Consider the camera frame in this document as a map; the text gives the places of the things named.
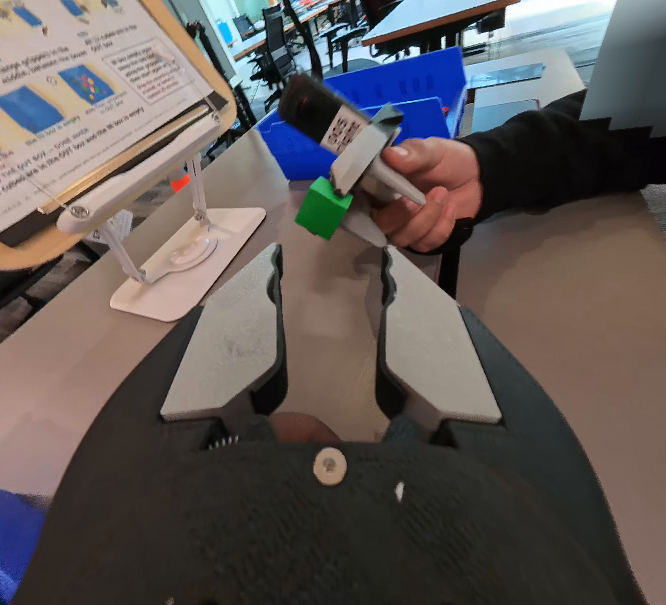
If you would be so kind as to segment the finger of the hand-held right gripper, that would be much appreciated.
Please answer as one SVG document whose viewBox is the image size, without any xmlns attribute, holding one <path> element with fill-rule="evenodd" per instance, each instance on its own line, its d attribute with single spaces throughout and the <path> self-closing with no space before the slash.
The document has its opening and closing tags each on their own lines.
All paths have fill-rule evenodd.
<svg viewBox="0 0 666 605">
<path fill-rule="evenodd" d="M 387 246 L 386 235 L 374 223 L 370 214 L 363 210 L 349 210 L 342 218 L 340 227 L 372 247 Z"/>
<path fill-rule="evenodd" d="M 330 183 L 336 195 L 348 195 L 368 174 L 380 184 L 400 194 L 399 177 L 388 168 L 380 155 L 400 133 L 400 125 L 368 124 L 337 156 L 330 170 Z"/>
</svg>

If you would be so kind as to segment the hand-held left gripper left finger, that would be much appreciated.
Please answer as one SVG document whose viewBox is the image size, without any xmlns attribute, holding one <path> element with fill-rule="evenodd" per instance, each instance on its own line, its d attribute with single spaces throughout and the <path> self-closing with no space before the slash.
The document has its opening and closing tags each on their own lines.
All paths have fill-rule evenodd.
<svg viewBox="0 0 666 605">
<path fill-rule="evenodd" d="M 167 422 L 271 415 L 288 390 L 282 246 L 272 243 L 205 303 L 161 409 Z"/>
</svg>

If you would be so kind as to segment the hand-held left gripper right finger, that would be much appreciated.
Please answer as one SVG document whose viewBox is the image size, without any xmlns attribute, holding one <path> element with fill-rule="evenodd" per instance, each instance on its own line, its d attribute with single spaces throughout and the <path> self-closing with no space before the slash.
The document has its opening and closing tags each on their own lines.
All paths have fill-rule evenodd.
<svg viewBox="0 0 666 605">
<path fill-rule="evenodd" d="M 430 432 L 448 420 L 502 419 L 459 304 L 391 245 L 382 252 L 376 400 L 387 418 Z"/>
</svg>

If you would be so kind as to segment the green wooden cube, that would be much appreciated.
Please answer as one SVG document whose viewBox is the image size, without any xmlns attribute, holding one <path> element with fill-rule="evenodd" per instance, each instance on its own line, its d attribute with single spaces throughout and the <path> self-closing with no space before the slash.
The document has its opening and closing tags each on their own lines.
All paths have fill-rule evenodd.
<svg viewBox="0 0 666 605">
<path fill-rule="evenodd" d="M 304 200 L 296 213 L 295 223 L 309 233 L 329 241 L 353 201 L 353 195 L 341 196 L 326 177 L 317 178 L 308 188 Z"/>
</svg>

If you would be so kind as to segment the blue plastic bin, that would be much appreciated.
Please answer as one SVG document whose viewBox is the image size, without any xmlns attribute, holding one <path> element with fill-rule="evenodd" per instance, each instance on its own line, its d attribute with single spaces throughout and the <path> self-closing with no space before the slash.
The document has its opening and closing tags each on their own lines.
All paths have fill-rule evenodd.
<svg viewBox="0 0 666 605">
<path fill-rule="evenodd" d="M 369 117 L 391 103 L 404 114 L 396 143 L 413 138 L 456 138 L 468 95 L 460 47 L 338 74 L 324 83 Z M 258 131 L 288 181 L 328 176 L 334 155 L 284 123 L 276 110 Z"/>
<path fill-rule="evenodd" d="M 1 490 L 1 603 L 9 604 L 25 575 L 45 521 L 45 508 Z"/>
</svg>

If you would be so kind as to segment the person's right forearm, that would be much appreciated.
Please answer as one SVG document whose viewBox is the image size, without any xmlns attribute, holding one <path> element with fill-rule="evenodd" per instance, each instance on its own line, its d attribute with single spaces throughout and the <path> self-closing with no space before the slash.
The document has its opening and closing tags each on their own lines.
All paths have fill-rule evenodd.
<svg viewBox="0 0 666 605">
<path fill-rule="evenodd" d="M 480 223 L 503 211 L 545 211 L 599 195 L 665 184 L 665 138 L 647 127 L 580 120 L 587 90 L 461 139 L 475 152 Z"/>
</svg>

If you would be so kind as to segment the person's right hand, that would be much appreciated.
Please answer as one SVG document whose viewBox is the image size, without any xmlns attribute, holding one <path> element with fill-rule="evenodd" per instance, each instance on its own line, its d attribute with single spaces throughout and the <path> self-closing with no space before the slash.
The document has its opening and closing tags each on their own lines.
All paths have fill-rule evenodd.
<svg viewBox="0 0 666 605">
<path fill-rule="evenodd" d="M 372 210 L 372 220 L 396 247 L 429 253 L 450 238 L 458 219 L 475 218 L 482 185 L 476 153 L 457 140 L 408 139 L 382 153 L 385 164 L 426 196 L 423 206 L 401 197 Z"/>
</svg>

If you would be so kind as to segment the black office chair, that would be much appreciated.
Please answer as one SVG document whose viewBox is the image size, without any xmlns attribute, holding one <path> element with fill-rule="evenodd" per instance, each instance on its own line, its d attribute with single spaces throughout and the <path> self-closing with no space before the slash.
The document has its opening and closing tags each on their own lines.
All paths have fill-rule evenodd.
<svg viewBox="0 0 666 605">
<path fill-rule="evenodd" d="M 350 0 L 327 0 L 323 6 L 309 9 L 299 16 L 290 0 L 282 0 L 282 10 L 292 22 L 310 57 L 310 75 L 319 79 L 339 76 L 362 69 L 374 68 L 378 62 L 372 59 L 350 59 L 349 49 L 353 40 L 361 39 L 368 28 L 362 25 L 351 26 L 347 22 L 330 23 L 329 27 L 322 32 L 328 49 L 328 68 L 322 65 L 322 60 L 316 46 L 314 34 L 311 29 L 311 21 L 321 15 L 328 15 L 331 6 L 339 3 L 348 3 Z"/>
<path fill-rule="evenodd" d="M 264 100 L 264 113 L 268 114 L 273 104 L 279 101 L 291 76 L 298 73 L 298 67 L 287 43 L 281 7 L 276 4 L 265 8 L 262 14 L 265 40 L 261 55 L 255 58 L 258 71 L 252 79 L 266 82 L 273 89 Z"/>
</svg>

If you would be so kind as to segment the wooden board document stand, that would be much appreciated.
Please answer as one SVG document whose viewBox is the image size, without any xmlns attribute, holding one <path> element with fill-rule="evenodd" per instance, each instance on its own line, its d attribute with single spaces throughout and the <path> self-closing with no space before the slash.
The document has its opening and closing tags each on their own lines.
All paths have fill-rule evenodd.
<svg viewBox="0 0 666 605">
<path fill-rule="evenodd" d="M 215 93 L 224 97 L 225 108 L 198 106 L 105 163 L 18 226 L 2 231 L 16 235 L 18 242 L 1 242 L 1 270 L 42 267 L 96 231 L 128 278 L 112 294 L 111 308 L 170 323 L 208 293 L 266 212 L 206 206 L 201 158 L 231 128 L 237 105 L 227 81 L 163 2 L 141 1 Z M 190 174 L 193 215 L 145 262 L 134 263 L 112 218 L 177 169 Z"/>
</svg>

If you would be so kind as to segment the grey top wooden table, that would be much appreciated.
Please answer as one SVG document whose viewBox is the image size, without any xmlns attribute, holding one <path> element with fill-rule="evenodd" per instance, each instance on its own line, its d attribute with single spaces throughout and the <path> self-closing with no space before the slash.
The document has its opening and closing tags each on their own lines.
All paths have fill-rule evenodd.
<svg viewBox="0 0 666 605">
<path fill-rule="evenodd" d="M 362 45 L 389 55 L 454 47 L 457 36 L 488 16 L 505 14 L 521 0 L 404 0 L 363 36 Z"/>
</svg>

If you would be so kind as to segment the printed instruction sheet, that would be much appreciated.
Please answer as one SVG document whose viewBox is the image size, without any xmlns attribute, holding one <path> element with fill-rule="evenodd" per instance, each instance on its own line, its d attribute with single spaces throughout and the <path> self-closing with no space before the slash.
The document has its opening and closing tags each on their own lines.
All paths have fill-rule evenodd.
<svg viewBox="0 0 666 605">
<path fill-rule="evenodd" d="M 1 0 L 1 231 L 204 103 L 141 0 Z"/>
</svg>

